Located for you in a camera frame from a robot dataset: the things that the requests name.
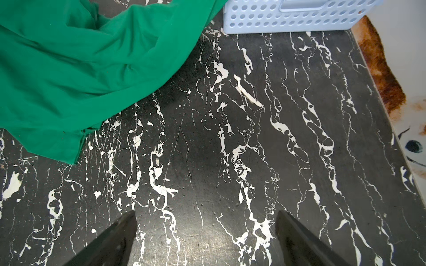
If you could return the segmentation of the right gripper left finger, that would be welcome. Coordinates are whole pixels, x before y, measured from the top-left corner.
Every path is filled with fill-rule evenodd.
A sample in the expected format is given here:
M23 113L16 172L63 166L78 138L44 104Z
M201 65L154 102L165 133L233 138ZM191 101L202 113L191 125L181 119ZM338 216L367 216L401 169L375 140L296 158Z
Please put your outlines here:
M67 266L126 266L135 240L134 211L117 219L100 236L66 263Z

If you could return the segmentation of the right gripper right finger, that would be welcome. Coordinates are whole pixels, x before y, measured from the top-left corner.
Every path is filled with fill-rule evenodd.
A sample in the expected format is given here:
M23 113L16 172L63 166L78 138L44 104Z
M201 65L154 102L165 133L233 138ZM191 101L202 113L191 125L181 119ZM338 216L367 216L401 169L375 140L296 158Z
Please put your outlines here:
M277 213L275 232L286 266L348 265L287 211Z

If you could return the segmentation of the green t-shirt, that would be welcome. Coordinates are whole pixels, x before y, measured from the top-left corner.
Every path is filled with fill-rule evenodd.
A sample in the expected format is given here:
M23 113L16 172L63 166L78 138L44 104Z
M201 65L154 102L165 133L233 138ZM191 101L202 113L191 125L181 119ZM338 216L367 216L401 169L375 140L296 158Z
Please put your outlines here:
M1 127L30 153L75 164L88 134L162 87L224 1L1 2Z

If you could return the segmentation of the light blue plastic basket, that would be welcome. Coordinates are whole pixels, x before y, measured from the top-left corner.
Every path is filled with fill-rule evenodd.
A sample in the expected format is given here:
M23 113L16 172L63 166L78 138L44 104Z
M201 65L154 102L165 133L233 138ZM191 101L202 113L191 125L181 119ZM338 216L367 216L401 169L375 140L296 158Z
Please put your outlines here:
M226 34L345 31L371 9L376 0L234 0L223 12Z

